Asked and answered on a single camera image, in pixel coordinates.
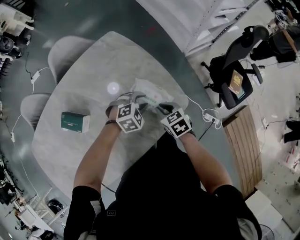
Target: bracelet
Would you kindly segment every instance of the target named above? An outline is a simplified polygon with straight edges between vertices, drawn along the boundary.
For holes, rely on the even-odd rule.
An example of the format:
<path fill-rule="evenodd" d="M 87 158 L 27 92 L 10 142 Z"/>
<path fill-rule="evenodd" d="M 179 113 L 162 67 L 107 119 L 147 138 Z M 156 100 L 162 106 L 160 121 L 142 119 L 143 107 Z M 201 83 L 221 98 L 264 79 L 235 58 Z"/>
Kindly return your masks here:
<path fill-rule="evenodd" d="M 105 125 L 111 124 L 111 123 L 116 123 L 116 124 L 117 124 L 117 121 L 116 121 L 116 120 L 108 120 L 108 121 L 105 123 Z"/>

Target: gray floor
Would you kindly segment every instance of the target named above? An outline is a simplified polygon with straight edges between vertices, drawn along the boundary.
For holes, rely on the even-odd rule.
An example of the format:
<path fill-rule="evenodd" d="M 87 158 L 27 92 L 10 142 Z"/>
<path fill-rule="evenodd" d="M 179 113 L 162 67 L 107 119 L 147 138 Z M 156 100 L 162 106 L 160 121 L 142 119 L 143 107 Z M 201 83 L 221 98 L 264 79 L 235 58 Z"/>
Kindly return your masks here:
<path fill-rule="evenodd" d="M 25 52 L 29 52 L 27 69 L 33 74 L 48 66 L 47 57 L 51 46 L 60 38 L 67 35 L 81 36 L 98 40 L 105 33 L 115 31 L 133 40 L 154 58 L 156 58 L 181 86 L 183 91 L 203 108 L 212 108 L 213 105 L 199 81 L 198 76 L 180 52 L 174 42 L 159 26 L 159 24 L 135 0 L 73 0 L 67 2 L 60 0 L 40 0 L 35 9 L 35 30 L 31 32 L 32 41 Z M 20 115 L 22 99 L 32 93 L 30 76 L 25 71 L 26 54 L 11 65 L 7 77 L 1 79 L 1 94 L 3 112 L 8 116 L 9 131 L 12 130 L 17 117 Z M 35 83 L 35 93 L 51 93 L 55 83 L 51 72 L 46 69 Z M 201 118 L 199 108 L 190 103 L 187 113 L 191 116 L 195 133 L 200 136 L 207 128 Z M 14 129 L 15 146 L 10 140 L 10 134 L 3 122 L 0 123 L 0 148 L 9 162 L 10 168 L 19 179 L 19 185 L 25 190 L 27 199 L 35 191 L 23 170 L 22 160 L 27 175 L 40 196 L 50 186 L 54 190 L 49 198 L 56 197 L 64 204 L 69 204 L 68 199 L 51 183 L 44 174 L 31 153 L 33 130 L 21 117 Z M 238 186 L 238 178 L 233 160 L 228 148 L 223 130 L 210 129 L 203 137 L 202 143 L 229 171 L 233 182 Z M 104 198 L 111 199 L 111 193 L 104 192 Z M 0 206 L 0 219 L 8 228 L 14 239 L 21 239 L 20 231 L 14 230 L 15 217 L 6 215 L 11 208 Z M 57 221 L 52 225 L 58 234 L 62 234 L 63 227 Z"/>

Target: white cable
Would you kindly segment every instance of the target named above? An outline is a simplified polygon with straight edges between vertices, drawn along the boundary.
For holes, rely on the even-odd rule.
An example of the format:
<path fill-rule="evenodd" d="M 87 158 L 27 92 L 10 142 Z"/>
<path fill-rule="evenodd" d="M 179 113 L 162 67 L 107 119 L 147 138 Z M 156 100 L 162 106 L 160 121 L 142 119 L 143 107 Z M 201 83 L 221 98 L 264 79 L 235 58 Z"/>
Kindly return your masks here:
<path fill-rule="evenodd" d="M 40 72 L 40 71 L 42 71 L 42 70 L 44 70 L 44 69 L 50 69 L 49 67 L 45 67 L 45 68 L 42 68 L 41 70 L 39 70 L 38 72 Z"/>
<path fill-rule="evenodd" d="M 22 116 L 22 115 L 20 115 L 20 116 L 18 117 L 17 121 L 15 121 L 15 125 L 14 125 L 13 129 L 11 130 L 11 132 L 14 131 L 14 128 L 15 128 L 15 126 L 17 125 L 17 122 L 18 122 L 18 120 L 19 120 L 19 118 L 20 118 L 21 116 Z"/>
<path fill-rule="evenodd" d="M 40 196 L 39 196 L 39 194 L 38 194 L 38 192 L 37 192 L 37 190 L 35 189 L 35 187 L 33 186 L 32 182 L 31 182 L 31 181 L 29 180 L 29 178 L 28 178 L 28 175 L 27 175 L 26 170 L 25 170 L 25 168 L 24 168 L 24 165 L 23 165 L 23 162 L 22 162 L 22 160 L 21 160 L 21 156 L 20 156 L 20 154 L 19 154 L 18 149 L 17 149 L 16 147 L 15 147 L 15 149 L 16 149 L 18 155 L 19 155 L 19 160 L 20 160 L 20 162 L 21 162 L 21 164 L 22 164 L 22 167 L 23 167 L 23 169 L 24 169 L 25 175 L 26 175 L 26 177 L 27 177 L 29 183 L 31 184 L 31 186 L 32 186 L 32 188 L 34 189 L 34 191 L 37 193 L 38 198 L 41 199 Z"/>
<path fill-rule="evenodd" d="M 215 111 L 217 114 L 219 114 L 219 112 L 218 112 L 217 110 L 212 109 L 212 108 L 205 108 L 205 109 L 203 109 L 197 102 L 193 101 L 188 95 L 186 95 L 186 97 L 187 97 L 191 102 L 195 103 L 195 104 L 201 109 L 203 121 L 205 121 L 205 122 L 210 122 L 210 121 L 208 121 L 208 120 L 204 117 L 204 111 L 206 111 L 206 110 Z M 222 126 L 222 120 L 223 120 L 223 118 L 221 118 L 220 126 L 219 126 L 219 127 L 217 127 L 217 126 L 215 125 L 215 129 L 216 129 L 216 130 L 218 130 L 218 129 L 221 128 L 221 126 Z"/>

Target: small cardboard box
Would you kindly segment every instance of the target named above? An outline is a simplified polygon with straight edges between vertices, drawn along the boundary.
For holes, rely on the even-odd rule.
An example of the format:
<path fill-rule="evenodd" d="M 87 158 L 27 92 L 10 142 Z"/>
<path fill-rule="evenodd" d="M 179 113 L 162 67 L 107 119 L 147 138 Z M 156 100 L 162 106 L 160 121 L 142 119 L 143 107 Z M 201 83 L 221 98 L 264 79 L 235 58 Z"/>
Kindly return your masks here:
<path fill-rule="evenodd" d="M 90 127 L 90 116 L 75 112 L 62 112 L 60 127 L 80 133 L 85 133 Z"/>

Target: gray chair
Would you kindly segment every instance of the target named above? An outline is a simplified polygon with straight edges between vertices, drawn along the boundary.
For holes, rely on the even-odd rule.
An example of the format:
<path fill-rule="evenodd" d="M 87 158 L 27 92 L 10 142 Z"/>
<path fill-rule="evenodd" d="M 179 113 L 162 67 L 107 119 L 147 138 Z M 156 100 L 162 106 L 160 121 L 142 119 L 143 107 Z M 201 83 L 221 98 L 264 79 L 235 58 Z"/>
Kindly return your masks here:
<path fill-rule="evenodd" d="M 94 42 L 82 37 L 67 36 L 53 45 L 48 55 L 48 64 L 56 84 Z"/>
<path fill-rule="evenodd" d="M 50 93 L 34 93 L 26 96 L 21 102 L 21 115 L 34 130 L 50 96 Z"/>

